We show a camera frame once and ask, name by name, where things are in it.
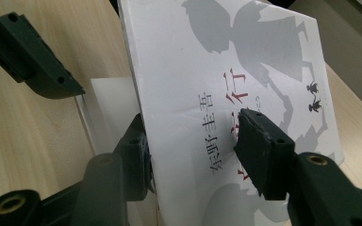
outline clamp jaw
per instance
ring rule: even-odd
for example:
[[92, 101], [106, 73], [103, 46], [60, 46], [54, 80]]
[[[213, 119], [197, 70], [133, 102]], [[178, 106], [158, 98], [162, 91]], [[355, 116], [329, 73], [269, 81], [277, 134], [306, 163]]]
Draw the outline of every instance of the clamp jaw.
[[26, 17], [15, 12], [0, 17], [0, 66], [49, 99], [85, 93]]
[[282, 201], [294, 226], [362, 225], [362, 190], [330, 158], [294, 152], [295, 143], [265, 115], [239, 113], [235, 151], [259, 194]]

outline white book cover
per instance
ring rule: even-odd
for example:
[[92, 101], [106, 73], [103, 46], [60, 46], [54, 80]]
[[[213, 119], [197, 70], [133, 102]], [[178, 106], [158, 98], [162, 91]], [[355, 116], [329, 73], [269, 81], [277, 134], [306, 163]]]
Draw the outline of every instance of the white book cover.
[[241, 108], [341, 163], [316, 20], [249, 0], [121, 0], [165, 225], [282, 225], [233, 150]]

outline book cover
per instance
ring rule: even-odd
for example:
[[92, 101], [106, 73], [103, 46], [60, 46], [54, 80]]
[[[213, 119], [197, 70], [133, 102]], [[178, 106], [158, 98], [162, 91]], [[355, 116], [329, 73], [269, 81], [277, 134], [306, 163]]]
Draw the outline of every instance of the book cover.
[[282, 225], [235, 152], [238, 113], [268, 116], [296, 152], [343, 154], [316, 20], [249, 0], [121, 0], [165, 225]]

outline wooden surface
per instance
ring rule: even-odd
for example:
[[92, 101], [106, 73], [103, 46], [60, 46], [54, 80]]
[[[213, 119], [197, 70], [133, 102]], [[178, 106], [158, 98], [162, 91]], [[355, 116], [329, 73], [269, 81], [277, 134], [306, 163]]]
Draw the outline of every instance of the wooden surface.
[[[0, 0], [0, 15], [28, 20], [85, 87], [90, 78], [130, 75], [117, 15], [106, 0]], [[362, 102], [330, 69], [342, 169], [362, 188]], [[73, 98], [52, 101], [0, 68], [0, 195], [36, 189], [43, 198], [82, 178], [91, 148]]]

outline small figure illustration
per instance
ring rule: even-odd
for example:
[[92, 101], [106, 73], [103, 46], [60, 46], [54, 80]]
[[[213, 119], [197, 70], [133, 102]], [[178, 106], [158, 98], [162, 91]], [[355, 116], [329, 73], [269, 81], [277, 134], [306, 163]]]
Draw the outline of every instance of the small figure illustration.
[[309, 110], [310, 112], [311, 112], [312, 110], [314, 110], [315, 112], [319, 112], [319, 108], [321, 108], [320, 101], [321, 101], [321, 100], [316, 101], [316, 95], [315, 95], [315, 96], [314, 96], [313, 105], [308, 105], [308, 110]]
[[315, 95], [314, 93], [318, 93], [319, 89], [317, 89], [317, 83], [311, 82], [311, 84], [307, 87], [307, 91], [310, 91], [311, 94]]

